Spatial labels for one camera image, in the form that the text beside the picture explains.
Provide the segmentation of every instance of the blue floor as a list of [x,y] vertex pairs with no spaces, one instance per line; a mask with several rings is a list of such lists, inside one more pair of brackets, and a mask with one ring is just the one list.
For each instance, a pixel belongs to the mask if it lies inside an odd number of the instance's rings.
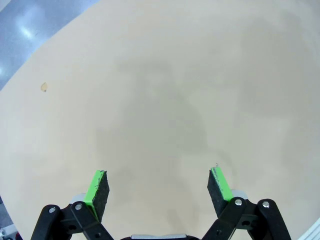
[[0,90],[46,40],[98,0],[11,0],[0,11]]

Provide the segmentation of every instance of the table surface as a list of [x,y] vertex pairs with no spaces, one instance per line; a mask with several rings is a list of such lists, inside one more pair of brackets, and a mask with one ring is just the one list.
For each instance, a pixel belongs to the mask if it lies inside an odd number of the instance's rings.
[[116,240],[201,238],[218,163],[252,202],[274,199],[297,239],[320,215],[320,6],[308,4],[101,0],[55,34],[0,91],[0,191],[22,237],[104,169]]

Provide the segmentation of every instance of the bolt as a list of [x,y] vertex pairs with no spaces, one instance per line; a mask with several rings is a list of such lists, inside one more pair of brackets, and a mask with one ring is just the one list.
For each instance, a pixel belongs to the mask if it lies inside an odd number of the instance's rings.
[[269,207],[270,207],[270,204],[269,204],[269,202],[264,201],[264,202],[262,203],[262,206],[265,207],[265,208],[269,208]]
[[81,204],[77,204],[77,205],[75,205],[75,210],[80,210],[81,208],[82,208],[82,205]]
[[242,205],[241,199],[235,200],[234,203],[235,203],[235,205],[237,205],[237,206],[241,206],[241,205]]
[[56,208],[52,207],[52,208],[49,209],[49,213],[52,214],[55,210],[56,210]]

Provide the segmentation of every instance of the green tape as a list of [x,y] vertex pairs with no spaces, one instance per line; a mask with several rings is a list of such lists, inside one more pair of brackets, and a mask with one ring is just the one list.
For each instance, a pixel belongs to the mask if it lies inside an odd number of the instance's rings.
[[99,184],[101,181],[101,178],[103,177],[105,171],[103,170],[97,170],[93,176],[92,182],[90,184],[90,187],[84,197],[85,204],[92,209],[92,212],[94,213],[95,217],[98,218],[95,206],[93,204],[96,193],[99,189]]
[[214,179],[219,186],[223,200],[229,202],[234,196],[233,196],[231,189],[227,183],[227,180],[225,179],[224,174],[222,173],[221,168],[218,166],[212,167],[211,173],[214,176]]

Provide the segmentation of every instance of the silver screw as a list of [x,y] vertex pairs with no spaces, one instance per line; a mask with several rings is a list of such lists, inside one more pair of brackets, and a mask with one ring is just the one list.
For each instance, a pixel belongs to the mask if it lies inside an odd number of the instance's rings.
[[269,202],[264,201],[264,202],[262,203],[262,206],[264,206],[265,208],[269,208],[269,207],[270,207],[270,204],[269,204]]
[[235,200],[234,203],[235,203],[235,205],[237,205],[237,206],[241,206],[241,205],[242,205],[241,199]]
[[80,210],[81,208],[82,208],[82,205],[81,204],[77,204],[77,205],[75,205],[75,210]]
[[49,209],[49,213],[52,214],[55,210],[56,210],[56,208],[52,207],[52,208]]

